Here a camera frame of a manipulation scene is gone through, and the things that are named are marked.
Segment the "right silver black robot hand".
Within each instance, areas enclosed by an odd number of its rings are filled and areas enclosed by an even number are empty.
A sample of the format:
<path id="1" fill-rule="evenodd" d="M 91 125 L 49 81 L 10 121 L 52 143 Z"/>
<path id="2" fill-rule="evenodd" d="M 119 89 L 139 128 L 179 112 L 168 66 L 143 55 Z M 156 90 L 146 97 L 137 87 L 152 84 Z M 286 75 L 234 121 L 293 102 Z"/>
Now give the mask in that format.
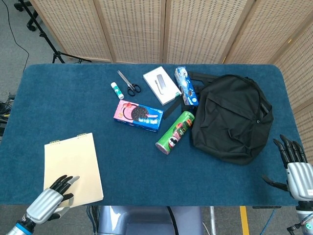
<path id="1" fill-rule="evenodd" d="M 266 175 L 262 179 L 270 186 L 290 193 L 299 202 L 313 200 L 313 166 L 308 162 L 303 147 L 296 141 L 280 135 L 273 139 L 278 147 L 284 169 L 287 174 L 285 184 L 271 180 Z"/>

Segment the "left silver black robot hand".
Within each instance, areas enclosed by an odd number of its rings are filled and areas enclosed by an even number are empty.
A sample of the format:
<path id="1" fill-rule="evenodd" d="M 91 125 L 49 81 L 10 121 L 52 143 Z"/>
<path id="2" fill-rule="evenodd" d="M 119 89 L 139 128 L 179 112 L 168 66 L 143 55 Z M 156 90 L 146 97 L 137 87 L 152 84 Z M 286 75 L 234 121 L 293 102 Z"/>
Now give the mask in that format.
<path id="1" fill-rule="evenodd" d="M 60 218 L 74 201 L 74 194 L 66 191 L 79 178 L 79 176 L 67 175 L 59 177 L 26 209 L 25 217 L 35 224 L 44 224 L 49 220 Z"/>

